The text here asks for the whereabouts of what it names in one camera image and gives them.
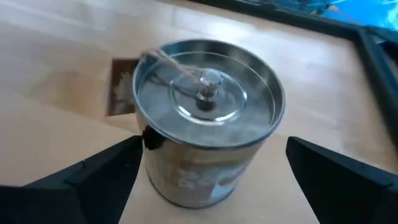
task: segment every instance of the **tin lid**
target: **tin lid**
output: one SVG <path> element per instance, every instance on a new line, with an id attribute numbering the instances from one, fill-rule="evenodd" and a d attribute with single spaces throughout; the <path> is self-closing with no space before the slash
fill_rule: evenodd
<path id="1" fill-rule="evenodd" d="M 280 112 L 264 78 L 275 80 L 270 69 L 263 67 L 267 75 L 259 75 L 233 58 L 209 52 L 172 57 L 184 65 L 202 68 L 196 74 L 198 78 L 153 58 L 142 60 L 134 75 L 136 105 L 158 132 L 174 141 L 205 148 L 242 147 L 271 133 L 275 114 Z M 283 92 L 279 82 L 276 84 L 274 89 L 280 92 L 281 100 Z"/>

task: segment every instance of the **metal tin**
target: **metal tin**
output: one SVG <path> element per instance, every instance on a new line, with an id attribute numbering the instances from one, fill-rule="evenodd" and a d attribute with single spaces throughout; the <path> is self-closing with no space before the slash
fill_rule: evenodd
<path id="1" fill-rule="evenodd" d="M 207 207 L 231 193 L 280 123 L 284 92 L 262 60 L 237 46 L 185 40 L 162 50 L 203 71 L 196 80 L 154 58 L 140 59 L 133 95 L 147 171 L 166 199 Z"/>

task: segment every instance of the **wooden table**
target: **wooden table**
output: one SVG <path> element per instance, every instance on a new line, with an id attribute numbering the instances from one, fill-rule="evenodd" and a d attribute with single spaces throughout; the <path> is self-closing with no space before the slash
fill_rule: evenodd
<path id="1" fill-rule="evenodd" d="M 27 184 L 139 134 L 133 114 L 104 117 L 111 58 L 190 38 L 264 59 L 284 86 L 284 118 L 224 202 L 174 207 L 141 169 L 121 223 L 317 223 L 287 162 L 288 136 L 398 172 L 346 40 L 171 0 L 0 0 L 0 30 L 0 184 Z"/>

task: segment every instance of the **black frame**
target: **black frame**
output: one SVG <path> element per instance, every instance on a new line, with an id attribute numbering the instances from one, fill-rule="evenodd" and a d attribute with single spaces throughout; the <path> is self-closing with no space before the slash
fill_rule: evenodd
<path id="1" fill-rule="evenodd" d="M 377 27 L 358 26 L 317 16 L 306 15 L 272 4 L 251 4 L 242 0 L 189 0 L 274 22 L 308 29 L 350 40 L 366 69 L 366 76 L 381 109 L 390 137 L 398 150 L 398 79 L 386 60 L 384 44 L 391 54 L 398 52 L 398 34 Z"/>

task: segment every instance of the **silver lid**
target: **silver lid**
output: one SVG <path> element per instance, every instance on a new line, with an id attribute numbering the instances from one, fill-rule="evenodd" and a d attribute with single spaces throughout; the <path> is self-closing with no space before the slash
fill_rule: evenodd
<path id="1" fill-rule="evenodd" d="M 174 141 L 204 148 L 254 144 L 273 132 L 284 94 L 272 70 L 249 52 L 223 42 L 188 40 L 162 49 L 198 78 L 154 58 L 142 58 L 133 81 L 136 106 Z"/>

